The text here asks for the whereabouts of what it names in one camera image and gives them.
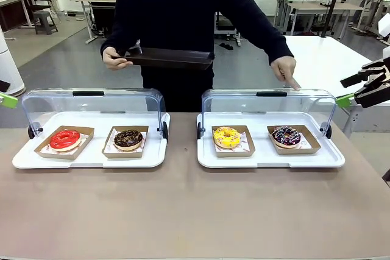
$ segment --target paper box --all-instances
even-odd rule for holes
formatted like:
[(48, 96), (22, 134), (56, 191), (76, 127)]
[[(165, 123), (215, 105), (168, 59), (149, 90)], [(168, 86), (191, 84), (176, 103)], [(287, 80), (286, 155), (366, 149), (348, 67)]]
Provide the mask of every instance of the paper box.
[[(233, 149), (223, 149), (217, 146), (214, 141), (214, 131), (217, 130), (219, 127), (230, 127), (237, 130), (240, 133), (243, 133), (244, 137), (246, 137), (246, 141), (245, 139), (242, 139), (239, 145), (242, 145), (242, 143), (244, 143), (245, 147), (237, 146)], [(252, 156), (256, 151), (254, 141), (249, 133), (248, 127), (246, 126), (242, 126), (242, 125), (212, 126), (211, 130), (213, 132), (213, 142), (214, 142), (214, 147), (218, 158), (238, 158), (238, 157)]]
[[(70, 150), (69, 152), (59, 153), (55, 150), (51, 149), (50, 146), (50, 140), (51, 138), (56, 135), (58, 132), (64, 131), (64, 130), (75, 130), (78, 131), (81, 134), (81, 143), (79, 146), (77, 146), (75, 149)], [(74, 161), (80, 153), (86, 148), (88, 143), (93, 138), (94, 128), (88, 128), (88, 127), (75, 127), (75, 126), (60, 126), (55, 132), (53, 132), (49, 137), (47, 137), (35, 150), (37, 154), (42, 156), (43, 158), (59, 158), (62, 160), (71, 160)]]
[[(115, 134), (113, 133), (114, 130), (116, 130), (117, 132), (122, 132), (126, 130), (137, 130), (142, 133), (143, 136), (142, 144), (139, 146), (139, 148), (129, 152), (124, 152), (123, 150), (119, 150), (114, 145), (114, 137), (115, 137)], [(110, 133), (108, 134), (108, 137), (105, 140), (102, 153), (107, 158), (142, 158), (148, 130), (149, 130), (149, 126), (114, 126), (111, 128)]]
[[(272, 132), (274, 132), (276, 127), (288, 126), (296, 129), (301, 134), (301, 146), (295, 149), (284, 149), (276, 145), (274, 138), (272, 137)], [(275, 147), (276, 152), (279, 155), (312, 155), (316, 153), (321, 146), (319, 145), (317, 139), (313, 134), (307, 129), (304, 125), (277, 125), (277, 126), (267, 126), (269, 139), (272, 141), (272, 144)]]

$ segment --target cardboard box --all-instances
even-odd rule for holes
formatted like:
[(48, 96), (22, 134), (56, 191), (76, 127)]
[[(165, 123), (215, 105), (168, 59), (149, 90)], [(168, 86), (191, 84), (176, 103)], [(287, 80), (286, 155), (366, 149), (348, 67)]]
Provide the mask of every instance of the cardboard box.
[(250, 135), (248, 127), (246, 127), (245, 125), (212, 126), (211, 130), (212, 130), (212, 133), (213, 133), (213, 142), (214, 143), (215, 143), (215, 141), (214, 141), (214, 131), (217, 130), (219, 127), (230, 127), (230, 128), (233, 128), (233, 129), (237, 130), (240, 133), (244, 133), (245, 132), (246, 138), (247, 138), (247, 142), (248, 142), (248, 146), (249, 146), (249, 151), (248, 152), (234, 152), (234, 149), (232, 149), (230, 152), (219, 152), (219, 151), (216, 150), (218, 158), (241, 158), (241, 157), (252, 156), (254, 154), (254, 152), (256, 151), (255, 144), (254, 144), (254, 141), (253, 141), (253, 139), (252, 139), (252, 137)]
[[(84, 141), (80, 146), (78, 146), (78, 149), (74, 154), (53, 154), (53, 153), (43, 153), (41, 152), (42, 148), (47, 146), (50, 143), (51, 138), (56, 135), (58, 132), (64, 131), (64, 130), (75, 130), (80, 132), (82, 135), (87, 135), (88, 138), (86, 141)], [(55, 132), (53, 132), (49, 137), (47, 137), (35, 150), (39, 156), (42, 156), (43, 158), (59, 158), (61, 160), (71, 160), (74, 161), (80, 153), (86, 148), (88, 143), (93, 138), (94, 128), (88, 128), (88, 127), (75, 127), (75, 126), (60, 126)]]
[(146, 143), (146, 137), (144, 137), (143, 146), (139, 147), (138, 149), (141, 149), (141, 151), (135, 152), (134, 150), (131, 152), (119, 152), (119, 153), (111, 153), (111, 152), (105, 152), (105, 148), (107, 144), (110, 142), (111, 133), (113, 130), (116, 130), (118, 132), (126, 131), (126, 130), (137, 130), (139, 132), (146, 133), (149, 131), (149, 126), (114, 126), (111, 128), (110, 132), (108, 133), (107, 139), (105, 140), (105, 144), (102, 150), (102, 153), (107, 158), (142, 158), (143, 154), (143, 146)]
[[(274, 132), (276, 127), (288, 126), (296, 129), (299, 133), (304, 136), (304, 139), (309, 143), (309, 148), (296, 148), (296, 149), (284, 149), (276, 145), (274, 138), (272, 137), (272, 132)], [(276, 152), (279, 155), (312, 155), (320, 150), (321, 146), (319, 145), (317, 139), (313, 134), (307, 129), (304, 125), (276, 125), (276, 126), (267, 126), (269, 139), (275, 147)]]

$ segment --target transparent cover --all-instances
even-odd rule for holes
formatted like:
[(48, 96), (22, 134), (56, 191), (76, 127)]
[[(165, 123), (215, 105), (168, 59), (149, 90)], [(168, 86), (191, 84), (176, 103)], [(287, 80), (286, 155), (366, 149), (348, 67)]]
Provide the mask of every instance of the transparent cover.
[(75, 118), (82, 113), (93, 113), (99, 117), (137, 113), (158, 120), (158, 130), (161, 134), (163, 131), (161, 117), (165, 113), (165, 103), (157, 90), (131, 88), (33, 90), (23, 97), (22, 106), (36, 136), (42, 132), (45, 123), (64, 112)]
[(218, 113), (242, 119), (247, 116), (237, 114), (260, 114), (270, 125), (305, 125), (309, 119), (326, 135), (335, 109), (336, 98), (323, 90), (209, 90), (202, 97), (201, 130), (210, 126), (208, 119), (215, 123)]

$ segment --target stool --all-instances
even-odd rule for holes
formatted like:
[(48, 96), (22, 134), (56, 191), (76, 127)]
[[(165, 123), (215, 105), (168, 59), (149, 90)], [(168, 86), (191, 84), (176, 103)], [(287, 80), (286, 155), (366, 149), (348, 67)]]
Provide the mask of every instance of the stool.
[[(51, 17), (50, 12), (39, 10), (37, 12), (33, 12), (32, 16), (34, 17), (34, 23), (35, 23), (35, 32), (38, 34), (38, 32), (46, 32), (47, 35), (52, 35), (52, 30), (59, 31), (57, 26), (54, 24), (54, 20)], [(51, 19), (53, 24), (49, 24), (48, 18)]]

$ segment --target donut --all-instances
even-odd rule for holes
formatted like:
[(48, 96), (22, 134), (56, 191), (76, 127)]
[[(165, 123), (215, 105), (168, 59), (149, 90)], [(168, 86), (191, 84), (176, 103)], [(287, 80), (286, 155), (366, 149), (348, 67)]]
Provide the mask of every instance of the donut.
[(223, 149), (232, 149), (241, 141), (241, 134), (229, 127), (219, 127), (214, 131), (214, 142)]
[(64, 130), (53, 135), (50, 147), (56, 152), (68, 152), (81, 143), (81, 135), (75, 130)]
[(272, 132), (272, 137), (276, 145), (284, 149), (293, 149), (300, 145), (299, 132), (288, 126), (276, 127)]
[(114, 145), (117, 149), (129, 152), (139, 148), (142, 143), (142, 133), (136, 130), (126, 130), (115, 135)]

